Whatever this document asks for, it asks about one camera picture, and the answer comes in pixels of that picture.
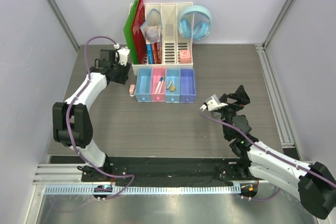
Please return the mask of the light blue drawer bin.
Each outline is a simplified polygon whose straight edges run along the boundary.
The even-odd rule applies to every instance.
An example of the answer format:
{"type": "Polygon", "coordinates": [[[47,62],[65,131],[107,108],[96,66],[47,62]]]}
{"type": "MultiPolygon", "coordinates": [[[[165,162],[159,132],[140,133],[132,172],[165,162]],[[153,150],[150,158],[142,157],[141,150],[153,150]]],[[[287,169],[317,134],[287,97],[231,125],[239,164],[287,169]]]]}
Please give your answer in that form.
{"type": "Polygon", "coordinates": [[[135,97],[138,102],[151,102],[152,69],[139,69],[135,88],[135,97]]]}

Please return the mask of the green red folder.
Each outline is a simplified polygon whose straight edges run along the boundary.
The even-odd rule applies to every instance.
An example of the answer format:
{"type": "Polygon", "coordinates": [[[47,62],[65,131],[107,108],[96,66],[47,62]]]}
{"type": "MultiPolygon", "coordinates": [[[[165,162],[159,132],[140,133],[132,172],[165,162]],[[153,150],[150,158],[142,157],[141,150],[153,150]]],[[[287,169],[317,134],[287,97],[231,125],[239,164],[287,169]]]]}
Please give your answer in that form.
{"type": "Polygon", "coordinates": [[[130,58],[134,65],[144,64],[147,56],[146,42],[141,30],[141,26],[144,22],[144,2],[143,0],[134,0],[123,28],[126,44],[130,49],[130,58]]]}

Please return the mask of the pink drawer bin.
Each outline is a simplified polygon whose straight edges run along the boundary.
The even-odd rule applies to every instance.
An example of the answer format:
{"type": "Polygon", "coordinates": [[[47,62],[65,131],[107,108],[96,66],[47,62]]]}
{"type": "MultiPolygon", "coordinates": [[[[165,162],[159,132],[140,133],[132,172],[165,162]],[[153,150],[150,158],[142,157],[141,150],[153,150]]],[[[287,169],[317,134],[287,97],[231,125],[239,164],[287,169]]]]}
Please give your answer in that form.
{"type": "Polygon", "coordinates": [[[151,90],[150,96],[152,102],[165,102],[165,84],[164,81],[162,92],[160,94],[154,93],[156,85],[160,79],[160,77],[166,77],[166,69],[165,68],[153,68],[152,69],[152,77],[151,77],[151,90]]]}

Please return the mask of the blue white marker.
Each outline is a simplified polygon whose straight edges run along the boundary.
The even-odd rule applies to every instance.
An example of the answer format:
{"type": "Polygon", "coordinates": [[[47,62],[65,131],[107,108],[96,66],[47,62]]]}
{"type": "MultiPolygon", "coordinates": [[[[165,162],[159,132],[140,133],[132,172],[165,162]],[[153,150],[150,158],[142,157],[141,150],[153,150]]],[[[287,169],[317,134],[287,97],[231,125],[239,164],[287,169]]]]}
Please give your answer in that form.
{"type": "Polygon", "coordinates": [[[158,83],[156,85],[156,88],[154,90],[154,93],[158,93],[159,92],[159,89],[160,89],[162,81],[163,81],[163,77],[160,77],[160,79],[159,79],[159,81],[158,81],[158,83]]]}

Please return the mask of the green white marker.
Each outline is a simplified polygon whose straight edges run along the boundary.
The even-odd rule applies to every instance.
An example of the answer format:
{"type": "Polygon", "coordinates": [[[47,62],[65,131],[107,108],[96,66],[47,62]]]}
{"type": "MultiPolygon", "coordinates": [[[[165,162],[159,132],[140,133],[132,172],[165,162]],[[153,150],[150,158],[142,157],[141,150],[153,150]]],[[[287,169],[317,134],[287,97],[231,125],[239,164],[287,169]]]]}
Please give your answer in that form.
{"type": "Polygon", "coordinates": [[[158,87],[157,94],[160,94],[162,92],[162,87],[163,87],[164,81],[165,81],[165,77],[163,77],[162,80],[160,81],[160,85],[158,87]]]}

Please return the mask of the purple drawer bin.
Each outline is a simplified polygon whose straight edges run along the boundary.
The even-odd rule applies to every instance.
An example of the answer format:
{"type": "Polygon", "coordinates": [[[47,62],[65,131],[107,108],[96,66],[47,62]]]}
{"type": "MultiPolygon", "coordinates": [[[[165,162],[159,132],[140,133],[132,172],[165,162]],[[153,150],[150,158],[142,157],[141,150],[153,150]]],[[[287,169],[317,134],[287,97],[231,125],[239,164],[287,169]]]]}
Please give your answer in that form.
{"type": "Polygon", "coordinates": [[[194,70],[181,69],[180,73],[180,103],[194,103],[196,99],[194,70]]]}

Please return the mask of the beige long eraser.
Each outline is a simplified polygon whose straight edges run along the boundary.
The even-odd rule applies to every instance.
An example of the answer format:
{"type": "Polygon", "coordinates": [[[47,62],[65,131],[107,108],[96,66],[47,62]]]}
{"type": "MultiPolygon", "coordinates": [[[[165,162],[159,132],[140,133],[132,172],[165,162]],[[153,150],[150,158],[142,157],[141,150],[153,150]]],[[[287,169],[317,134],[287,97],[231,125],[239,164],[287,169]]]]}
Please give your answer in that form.
{"type": "Polygon", "coordinates": [[[169,88],[171,87],[171,85],[172,85],[172,81],[170,81],[170,82],[168,83],[168,85],[166,86],[166,89],[169,89],[169,88]]]}

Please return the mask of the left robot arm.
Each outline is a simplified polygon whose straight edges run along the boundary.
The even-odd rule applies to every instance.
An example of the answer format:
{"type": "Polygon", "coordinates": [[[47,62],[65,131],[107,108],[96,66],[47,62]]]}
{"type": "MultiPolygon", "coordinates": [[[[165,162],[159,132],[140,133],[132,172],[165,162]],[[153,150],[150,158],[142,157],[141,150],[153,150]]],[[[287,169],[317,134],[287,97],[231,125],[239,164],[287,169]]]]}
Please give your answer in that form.
{"type": "Polygon", "coordinates": [[[56,142],[74,150],[86,163],[84,172],[93,173],[105,182],[112,176],[112,165],[106,153],[93,140],[89,110],[110,82],[125,84],[131,67],[130,50],[100,50],[100,58],[89,68],[84,82],[64,102],[53,105],[53,137],[56,142]]]}

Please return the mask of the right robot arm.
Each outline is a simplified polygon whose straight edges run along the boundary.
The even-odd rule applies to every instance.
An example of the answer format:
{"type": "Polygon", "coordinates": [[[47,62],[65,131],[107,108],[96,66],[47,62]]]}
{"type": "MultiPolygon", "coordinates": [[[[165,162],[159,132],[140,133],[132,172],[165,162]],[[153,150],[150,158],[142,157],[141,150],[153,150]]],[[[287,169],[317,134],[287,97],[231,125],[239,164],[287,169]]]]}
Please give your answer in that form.
{"type": "Polygon", "coordinates": [[[322,163],[305,163],[277,152],[251,135],[245,115],[238,111],[250,104],[243,85],[236,92],[213,97],[211,105],[220,113],[224,139],[239,157],[237,173],[242,179],[267,180],[300,200],[319,219],[335,208],[335,178],[322,163]]]}

